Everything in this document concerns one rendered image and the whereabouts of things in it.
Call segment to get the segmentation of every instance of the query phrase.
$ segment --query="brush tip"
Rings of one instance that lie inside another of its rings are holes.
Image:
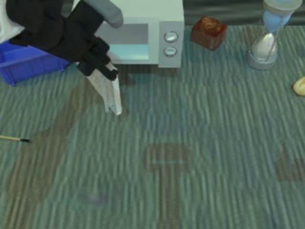
[[[29,139],[25,139],[25,138],[20,139],[20,141],[21,141],[21,142],[27,142],[27,143],[29,143],[29,142],[30,142],[30,140],[29,140]]]

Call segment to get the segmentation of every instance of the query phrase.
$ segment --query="blue plastic basket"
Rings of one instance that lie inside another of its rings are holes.
[[[0,45],[0,76],[14,86],[17,82],[63,70],[69,62],[31,46],[5,42]]]

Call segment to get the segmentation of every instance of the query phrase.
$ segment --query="sand timer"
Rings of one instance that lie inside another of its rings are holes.
[[[266,32],[259,34],[247,54],[251,67],[270,69],[277,59],[277,38],[302,0],[264,0],[263,23]]]

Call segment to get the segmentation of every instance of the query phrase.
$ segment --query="wooden block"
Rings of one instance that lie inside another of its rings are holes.
[[[191,40],[211,51],[224,41],[227,26],[215,18],[203,16],[193,26]]]

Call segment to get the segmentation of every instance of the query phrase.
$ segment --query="white microwave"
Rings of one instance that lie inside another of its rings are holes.
[[[183,0],[111,0],[118,6],[124,25],[106,22],[97,30],[105,40],[113,64],[157,64],[179,68],[183,50]]]

